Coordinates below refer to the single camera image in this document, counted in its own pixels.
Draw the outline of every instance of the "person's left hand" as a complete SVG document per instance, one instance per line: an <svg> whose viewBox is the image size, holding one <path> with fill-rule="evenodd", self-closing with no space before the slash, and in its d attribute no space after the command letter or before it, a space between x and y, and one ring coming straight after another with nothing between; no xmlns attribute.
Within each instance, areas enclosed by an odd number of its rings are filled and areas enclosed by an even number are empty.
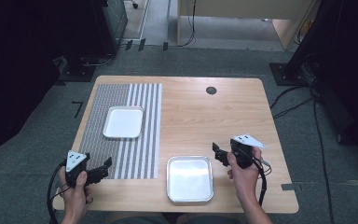
<svg viewBox="0 0 358 224"><path fill-rule="evenodd" d="M65 215L62 223L80 223L81 218L86 215L86 202L92 203L91 190L87 188L87 197L84 192L84 185L87 181L87 173L83 171L79 174L74 189L69 188L66 185L65 166L61 168L59 176L62 183L62 190L64 190L62 197L65 204Z"/></svg>

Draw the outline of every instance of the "cable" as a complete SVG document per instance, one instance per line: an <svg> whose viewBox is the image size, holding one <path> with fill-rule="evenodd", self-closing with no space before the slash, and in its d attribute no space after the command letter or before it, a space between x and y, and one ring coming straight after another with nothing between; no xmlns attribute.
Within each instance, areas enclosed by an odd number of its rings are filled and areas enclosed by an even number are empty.
<svg viewBox="0 0 358 224"><path fill-rule="evenodd" d="M291 108L289 108L289 109L283 110L282 112L280 112L280 113L274 115L273 118L274 118L274 119L278 119L278 118L280 118L280 117L286 115L287 113L289 113L289 111L294 110L294 109L297 109L298 107L300 107L300 106L302 106L302 105L305 105L305 104L311 102L312 99L313 99L313 97L310 97L308 100L305 100L305 101L301 102L301 103L298 104L298 105L295 105L295 106L293 106L293 107L291 107Z"/></svg>
<svg viewBox="0 0 358 224"><path fill-rule="evenodd" d="M268 169L266 171L264 171L264 174L267 176L267 175L270 175L272 173L272 167L271 165L264 161L263 159L261 160L262 164L266 165L268 167Z"/></svg>
<svg viewBox="0 0 358 224"><path fill-rule="evenodd" d="M62 194L63 194L64 192L66 192L68 189L70 189L70 187L68 187L67 189L62 190L62 191L60 191L60 192L54 194L54 196L52 196L52 197L50 198L50 201L53 202L53 199L54 199L55 197L57 197L58 195L62 195Z"/></svg>
<svg viewBox="0 0 358 224"><path fill-rule="evenodd" d="M196 33L196 30L194 28L194 17L195 17L195 14L196 14L196 4L197 4L197 0L194 0L194 5L193 5L193 19L192 19L192 23L190 22L190 17L187 17L188 19L188 23L190 24L190 27L191 27L191 36L190 38L187 40L187 42L184 44L184 45L179 45L178 47L185 47L187 45L189 45L191 42L193 42L193 40L195 40L195 33Z"/></svg>
<svg viewBox="0 0 358 224"><path fill-rule="evenodd" d="M53 175L51 176L50 182L48 184L48 199L47 199L47 204L48 204L48 213L50 214L50 223L52 222L53 224L58 224L57 218L55 217L54 214L54 209L53 209L53 205L52 205L52 199L57 196L58 194L56 194L53 198L51 198L51 189L53 186L53 182L55 179L55 176L57 175L58 171L60 170L60 168L62 166L64 166L66 164L66 159L63 160L58 166L57 168L54 170Z"/></svg>
<svg viewBox="0 0 358 224"><path fill-rule="evenodd" d="M289 88L289 89L287 89L287 90L281 92L281 93L277 96L277 98L275 99L274 103L272 103L272 105L269 107L269 109L272 109L272 107L274 107L274 106L277 104L278 100L279 100L283 95L285 95L287 92L293 91L293 90L296 90L296 89L302 88L302 87L306 87L306 86L296 86L296 87L292 87L292 88Z"/></svg>
<svg viewBox="0 0 358 224"><path fill-rule="evenodd" d="M107 63L109 63L114 57L114 54L107 54L106 56L110 56L110 58L104 62L104 63L83 63L83 66L102 66L102 65L106 65Z"/></svg>
<svg viewBox="0 0 358 224"><path fill-rule="evenodd" d="M322 165L323 165L323 168L324 168L324 182L326 184L326 190L327 190L327 200L328 200L328 209L329 209L329 213L330 213L330 222L332 224L334 224L333 205L331 203L330 184L329 184L329 181L328 181L328 176L327 176L327 172L326 172L325 158L324 158L324 142L323 142L323 139L322 139L322 134L321 134L321 130L319 128L319 122L318 122L317 113L316 113L316 100L313 101L313 116L315 118L316 130L318 131L319 142L321 144L321 150L322 150Z"/></svg>
<svg viewBox="0 0 358 224"><path fill-rule="evenodd" d="M264 195L266 195L266 191L267 191L267 179L266 179L266 175L264 174L264 169L263 169L263 165L257 164L257 162L255 161L260 161L258 158L253 157L252 161L254 163L254 165L257 167L258 169L258 173L260 173L261 175L261 179L263 180L261 183L261 191L260 191L260 197L258 198L258 204L260 204L260 206L263 204L263 200L264 200Z"/></svg>

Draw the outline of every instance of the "black and white striped mat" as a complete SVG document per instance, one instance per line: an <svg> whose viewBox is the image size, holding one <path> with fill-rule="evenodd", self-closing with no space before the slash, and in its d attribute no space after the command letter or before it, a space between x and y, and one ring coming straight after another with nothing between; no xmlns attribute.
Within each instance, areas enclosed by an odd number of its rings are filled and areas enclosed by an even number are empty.
<svg viewBox="0 0 358 224"><path fill-rule="evenodd" d="M109 179L157 178L162 84L100 84L80 144L89 152L88 170L112 157ZM137 138L106 138L103 126L115 105L138 105L144 109L141 134Z"/></svg>

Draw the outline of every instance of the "white plate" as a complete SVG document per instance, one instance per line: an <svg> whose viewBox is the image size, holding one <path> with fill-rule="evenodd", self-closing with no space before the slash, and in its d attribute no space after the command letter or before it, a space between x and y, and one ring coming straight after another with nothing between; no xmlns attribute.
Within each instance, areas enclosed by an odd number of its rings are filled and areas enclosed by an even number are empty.
<svg viewBox="0 0 358 224"><path fill-rule="evenodd" d="M171 201L202 203L212 199L212 169L208 158L172 157L168 161L167 169L167 191Z"/></svg>
<svg viewBox="0 0 358 224"><path fill-rule="evenodd" d="M141 133L144 110L140 106L112 106L106 116L103 135L111 138L135 138Z"/></svg>

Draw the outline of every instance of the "silver tray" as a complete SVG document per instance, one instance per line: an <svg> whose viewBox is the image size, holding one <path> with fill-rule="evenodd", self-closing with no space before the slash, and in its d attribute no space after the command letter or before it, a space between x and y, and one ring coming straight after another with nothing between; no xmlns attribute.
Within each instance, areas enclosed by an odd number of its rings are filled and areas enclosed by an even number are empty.
<svg viewBox="0 0 358 224"><path fill-rule="evenodd" d="M213 197L211 162L204 156L172 157L167 164L168 197L174 203L205 203Z"/></svg>

